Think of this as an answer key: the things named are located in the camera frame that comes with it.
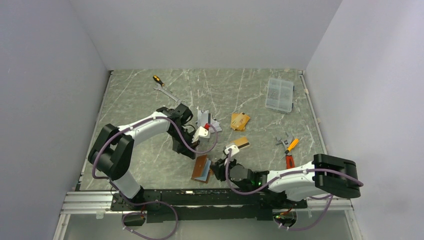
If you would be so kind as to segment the brown leather card holder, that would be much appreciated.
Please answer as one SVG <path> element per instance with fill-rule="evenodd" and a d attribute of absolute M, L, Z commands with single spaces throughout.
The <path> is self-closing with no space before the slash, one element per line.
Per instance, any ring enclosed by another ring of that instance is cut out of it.
<path fill-rule="evenodd" d="M 207 154 L 198 156 L 195 159 L 191 180 L 207 184 L 211 175 L 211 163 Z"/>

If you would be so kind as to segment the gold card with stripe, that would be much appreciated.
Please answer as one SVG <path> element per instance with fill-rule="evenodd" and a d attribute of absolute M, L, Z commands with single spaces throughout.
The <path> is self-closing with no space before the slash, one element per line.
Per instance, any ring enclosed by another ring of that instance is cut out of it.
<path fill-rule="evenodd" d="M 232 141 L 239 149 L 243 149 L 249 147 L 251 144 L 246 136 L 240 137 L 234 141 Z"/>

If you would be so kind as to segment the gold card stack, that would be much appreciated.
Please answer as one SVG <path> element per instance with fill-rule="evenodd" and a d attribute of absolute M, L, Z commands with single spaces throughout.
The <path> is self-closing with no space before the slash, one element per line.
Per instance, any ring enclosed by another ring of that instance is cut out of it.
<path fill-rule="evenodd" d="M 230 127 L 234 131 L 244 132 L 246 130 L 246 125 L 247 125 L 249 120 L 250 120 L 250 117 L 247 114 L 245 114 L 244 112 L 232 113 L 231 114 Z"/>

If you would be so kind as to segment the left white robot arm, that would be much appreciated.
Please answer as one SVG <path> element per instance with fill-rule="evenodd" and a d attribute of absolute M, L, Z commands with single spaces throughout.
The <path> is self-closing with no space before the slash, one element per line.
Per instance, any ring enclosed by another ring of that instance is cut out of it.
<path fill-rule="evenodd" d="M 150 116 L 127 125 L 106 124 L 88 154 L 92 170 L 107 176 L 123 194 L 123 202 L 129 209 L 139 209 L 145 202 L 145 190 L 129 170 L 134 147 L 151 137 L 168 133 L 173 151 L 193 160 L 194 150 L 200 142 L 194 140 L 195 130 L 188 131 L 184 127 L 192 118 L 191 110 L 181 103 L 176 108 L 158 108 Z"/>

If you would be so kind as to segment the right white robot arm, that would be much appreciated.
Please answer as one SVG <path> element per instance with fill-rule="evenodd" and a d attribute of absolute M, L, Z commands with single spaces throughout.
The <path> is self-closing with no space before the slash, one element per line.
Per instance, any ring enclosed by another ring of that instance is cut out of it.
<path fill-rule="evenodd" d="M 275 194 L 276 203 L 282 208 L 322 194 L 358 198 L 364 185 L 358 179 L 354 161 L 323 153 L 315 154 L 304 165 L 285 170 L 253 171 L 236 159 L 219 159 L 210 169 L 218 181 L 226 182 L 237 194 Z"/>

